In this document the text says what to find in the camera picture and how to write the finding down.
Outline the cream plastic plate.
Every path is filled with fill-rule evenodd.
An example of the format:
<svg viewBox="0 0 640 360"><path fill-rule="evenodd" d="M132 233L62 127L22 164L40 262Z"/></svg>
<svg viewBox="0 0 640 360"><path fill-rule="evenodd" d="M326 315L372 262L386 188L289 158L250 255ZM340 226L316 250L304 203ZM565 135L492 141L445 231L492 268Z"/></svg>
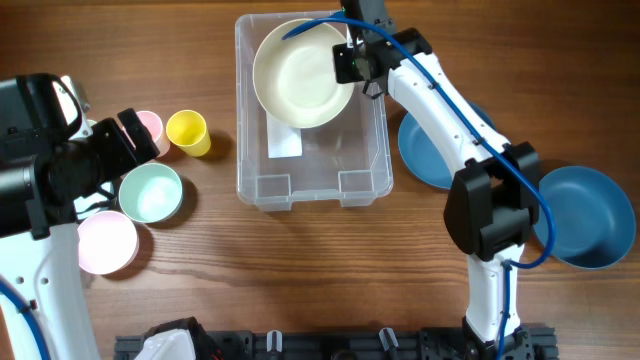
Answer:
<svg viewBox="0 0 640 360"><path fill-rule="evenodd" d="M285 22L260 44L253 64L253 85L264 110L293 128L321 126L338 116L354 91L336 80L333 47L346 42L335 27L323 23L291 38L285 35L306 23Z"/></svg>

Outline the mint green bowl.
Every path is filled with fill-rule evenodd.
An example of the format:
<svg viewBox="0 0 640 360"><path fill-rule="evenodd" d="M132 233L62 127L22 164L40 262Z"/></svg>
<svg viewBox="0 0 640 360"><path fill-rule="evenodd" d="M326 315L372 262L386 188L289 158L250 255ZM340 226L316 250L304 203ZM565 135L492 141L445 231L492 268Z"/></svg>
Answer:
<svg viewBox="0 0 640 360"><path fill-rule="evenodd" d="M169 166L147 163L122 180L118 202L122 212L139 223L156 223L172 217L184 197L180 176Z"/></svg>

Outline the pink plastic bowl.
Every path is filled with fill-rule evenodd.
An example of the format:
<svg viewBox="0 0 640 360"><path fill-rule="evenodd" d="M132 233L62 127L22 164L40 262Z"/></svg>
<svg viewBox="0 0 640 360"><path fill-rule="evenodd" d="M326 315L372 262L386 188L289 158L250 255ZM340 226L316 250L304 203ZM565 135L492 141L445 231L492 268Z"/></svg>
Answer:
<svg viewBox="0 0 640 360"><path fill-rule="evenodd" d="M78 227L79 266L87 273L107 275L128 266L139 250L134 223L124 214L103 211Z"/></svg>

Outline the pink plastic cup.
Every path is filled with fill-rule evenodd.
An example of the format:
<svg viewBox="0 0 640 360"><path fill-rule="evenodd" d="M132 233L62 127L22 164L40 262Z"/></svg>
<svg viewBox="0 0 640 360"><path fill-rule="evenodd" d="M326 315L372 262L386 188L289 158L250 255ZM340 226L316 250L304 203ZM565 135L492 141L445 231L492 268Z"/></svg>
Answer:
<svg viewBox="0 0 640 360"><path fill-rule="evenodd" d="M170 150L171 142L165 133L165 127L162 119L151 111L136 112L141 123L149 131L155 146L159 150L159 157L163 157Z"/></svg>

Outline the yellow plastic cup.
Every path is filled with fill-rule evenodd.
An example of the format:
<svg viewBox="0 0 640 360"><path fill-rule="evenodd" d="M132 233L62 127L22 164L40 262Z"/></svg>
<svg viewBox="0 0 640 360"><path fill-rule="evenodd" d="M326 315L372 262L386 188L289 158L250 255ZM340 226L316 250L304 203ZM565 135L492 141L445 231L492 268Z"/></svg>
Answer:
<svg viewBox="0 0 640 360"><path fill-rule="evenodd" d="M174 113L166 125L168 139L192 157L204 156L211 148L211 139L204 117L193 110Z"/></svg>

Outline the dark blue deep plate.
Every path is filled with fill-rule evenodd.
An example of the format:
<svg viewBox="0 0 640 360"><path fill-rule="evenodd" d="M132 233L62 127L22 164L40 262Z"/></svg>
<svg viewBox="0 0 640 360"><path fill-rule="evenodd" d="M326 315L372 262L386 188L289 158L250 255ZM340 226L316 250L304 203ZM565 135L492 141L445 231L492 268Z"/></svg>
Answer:
<svg viewBox="0 0 640 360"><path fill-rule="evenodd" d="M595 270L611 267L629 253L636 216L628 196L610 177L589 167L567 166L546 174L539 190L557 226L556 259Z"/></svg>

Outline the light blue plastic bowl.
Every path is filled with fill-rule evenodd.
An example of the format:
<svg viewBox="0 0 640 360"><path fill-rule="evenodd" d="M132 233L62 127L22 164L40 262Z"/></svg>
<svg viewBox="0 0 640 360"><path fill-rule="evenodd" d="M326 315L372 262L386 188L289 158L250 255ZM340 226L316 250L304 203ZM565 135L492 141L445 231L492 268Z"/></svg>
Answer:
<svg viewBox="0 0 640 360"><path fill-rule="evenodd" d="M114 204L115 199L113 183L103 183L98 192L74 200L77 219L82 221L93 214L108 210Z"/></svg>

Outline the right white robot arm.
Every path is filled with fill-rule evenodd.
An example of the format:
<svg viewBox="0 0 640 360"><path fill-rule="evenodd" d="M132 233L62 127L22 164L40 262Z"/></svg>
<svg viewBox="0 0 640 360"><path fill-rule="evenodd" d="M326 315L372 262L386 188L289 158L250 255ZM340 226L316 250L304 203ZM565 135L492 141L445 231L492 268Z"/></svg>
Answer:
<svg viewBox="0 0 640 360"><path fill-rule="evenodd" d="M523 346L517 272L545 204L538 155L511 144L476 113L444 73L427 40L399 31L382 1L344 1L336 19L353 46L337 59L340 83L363 80L399 103L434 143L452 178L444 222L467 256L470 300L463 318L471 359L504 359Z"/></svg>

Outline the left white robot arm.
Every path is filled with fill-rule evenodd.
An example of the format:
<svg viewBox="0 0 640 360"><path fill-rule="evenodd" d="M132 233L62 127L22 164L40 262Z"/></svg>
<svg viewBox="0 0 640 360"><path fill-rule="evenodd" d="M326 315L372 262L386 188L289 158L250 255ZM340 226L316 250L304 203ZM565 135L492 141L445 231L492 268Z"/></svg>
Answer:
<svg viewBox="0 0 640 360"><path fill-rule="evenodd" d="M1 313L17 359L96 359L74 202L159 154L133 109L78 137L58 76L1 83Z"/></svg>

